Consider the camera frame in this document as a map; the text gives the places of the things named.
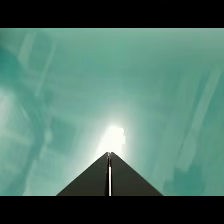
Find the green glass surface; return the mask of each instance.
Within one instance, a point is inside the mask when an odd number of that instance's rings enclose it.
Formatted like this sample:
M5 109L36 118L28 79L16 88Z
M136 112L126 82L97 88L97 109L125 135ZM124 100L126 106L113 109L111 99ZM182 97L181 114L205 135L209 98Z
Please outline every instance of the green glass surface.
M0 29L0 195L56 195L110 125L164 195L224 195L223 62L223 29Z

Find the dark triangular panel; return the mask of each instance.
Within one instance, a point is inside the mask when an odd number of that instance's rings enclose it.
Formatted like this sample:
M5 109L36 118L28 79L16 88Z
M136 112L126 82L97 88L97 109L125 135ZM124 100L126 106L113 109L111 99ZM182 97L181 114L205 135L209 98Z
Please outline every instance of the dark triangular panel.
M81 173L58 196L104 196L106 186L108 153Z
M111 153L113 196L162 196L116 154Z

